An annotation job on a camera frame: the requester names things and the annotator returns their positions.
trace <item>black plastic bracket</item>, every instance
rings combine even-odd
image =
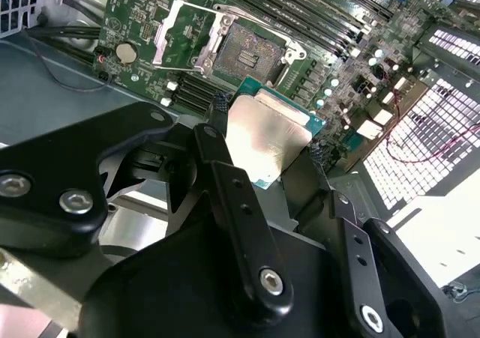
[[[96,240],[107,217],[107,192],[132,149],[162,139],[173,125],[156,106],[135,103],[0,151],[0,175],[16,174],[31,187],[21,196],[0,196],[4,247],[51,256],[77,256]],[[84,214],[59,204],[69,190],[87,192]]]
[[[476,337],[469,325],[458,324],[464,318],[455,304],[438,288],[394,229],[378,219],[368,220],[363,229],[370,236],[376,260],[384,271],[380,273],[385,273],[381,283],[389,315],[395,325],[403,328],[405,337]],[[396,309],[405,302],[408,310]]]
[[[357,226],[351,201],[330,187],[318,158],[315,147],[306,148],[282,174],[282,182],[298,232],[324,244],[332,255],[342,300],[336,309],[349,322],[341,329],[360,337],[401,337],[386,314],[368,235]],[[365,318],[371,310],[375,317]]]
[[[293,287],[247,173],[234,167],[222,133],[211,125],[195,126],[189,150],[196,162],[196,181],[172,219],[188,216],[207,194],[232,257],[226,266],[232,272],[228,276],[234,277],[234,304],[255,325],[278,323],[293,307]],[[278,295],[262,285],[265,269],[280,277],[283,288]]]

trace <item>black cable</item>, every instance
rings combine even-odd
[[[87,17],[91,21],[101,25],[103,19],[97,16],[95,13],[90,11],[87,7],[82,6],[80,3],[74,0],[63,0],[63,3],[66,4],[68,7],[72,7],[74,10],[78,10],[83,16]]]
[[[81,93],[90,93],[90,92],[96,92],[96,91],[100,91],[106,87],[109,86],[109,84],[112,82],[112,75],[111,74],[108,74],[108,80],[105,82],[105,83],[102,83],[101,85],[99,85],[98,87],[92,87],[92,88],[78,88],[78,87],[73,87],[71,85],[66,85],[64,84],[63,82],[59,81],[55,75],[52,73],[52,71],[48,68],[48,65],[47,63],[45,62],[44,60],[44,57],[42,56],[40,50],[38,49],[37,47],[37,44],[34,42],[33,38],[31,38],[29,36],[29,34],[27,33],[27,31],[25,29],[22,30],[22,34],[28,39],[28,41],[30,42],[30,45],[35,53],[35,55],[37,55],[38,59],[40,59],[40,62],[41,64],[43,65],[43,67],[45,68],[45,71],[48,73],[48,75],[50,76],[50,78],[52,79],[53,82],[55,82],[56,84],[60,85],[61,87],[65,88],[65,89],[68,89],[70,91],[75,91],[75,92],[81,92]]]
[[[79,40],[97,40],[98,34],[85,34],[85,33],[58,33],[58,34],[51,34],[47,32],[33,32],[28,33],[30,37],[64,37],[64,38],[76,38]]]
[[[97,32],[100,33],[100,27],[89,27],[86,25],[54,25],[54,26],[47,26],[47,27],[32,27],[27,29],[28,33],[31,34],[32,32]]]
[[[55,40],[49,37],[36,37],[35,39],[87,64],[88,66],[91,66],[95,60],[95,55],[93,53],[82,51],[81,49],[73,47],[61,40]]]

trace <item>robotic arm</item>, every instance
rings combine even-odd
[[[135,103],[0,151],[0,283],[79,338],[474,337],[395,232],[360,227],[306,148],[269,226],[224,135]],[[107,203],[168,183],[167,237],[111,266]]]

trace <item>screw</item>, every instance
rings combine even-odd
[[[284,291],[284,283],[277,272],[272,269],[263,269],[260,272],[260,282],[271,295],[281,295]]]
[[[217,136],[217,132],[215,132],[215,130],[211,127],[205,127],[203,128],[203,130],[205,131],[205,133],[207,133],[210,137],[213,137],[215,138]]]
[[[225,16],[223,19],[222,19],[222,23],[224,25],[231,25],[232,24],[232,19],[230,17],[227,17]]]
[[[69,190],[60,196],[60,207],[67,213],[85,214],[93,207],[93,198],[84,190]]]
[[[32,184],[30,181],[15,174],[0,176],[0,196],[3,197],[21,197],[30,191]]]
[[[361,317],[367,323],[368,327],[372,328],[377,333],[383,332],[383,322],[378,313],[369,306],[361,308]]]
[[[345,197],[343,194],[337,193],[337,197],[340,200],[340,202],[344,203],[345,205],[348,205],[348,198]]]

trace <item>bolt hole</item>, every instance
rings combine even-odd
[[[378,319],[376,318],[376,316],[374,316],[372,313],[368,313],[367,316],[370,319],[370,322],[378,325]]]
[[[210,137],[213,137],[215,138],[217,136],[217,133],[215,132],[215,130],[211,127],[205,127],[203,128],[203,130],[205,131],[205,133],[207,133]]]
[[[241,208],[241,211],[245,214],[251,215],[253,213],[251,208],[248,205],[243,204],[240,206],[240,208]]]
[[[357,261],[364,267],[367,267],[367,261],[365,261],[361,256],[357,256]]]
[[[157,112],[157,111],[153,111],[152,113],[150,113],[150,117],[160,122],[165,121],[165,117],[160,112]]]
[[[235,185],[235,187],[237,187],[237,188],[242,188],[243,187],[243,183],[239,179],[234,179],[234,180],[232,180],[232,182]]]

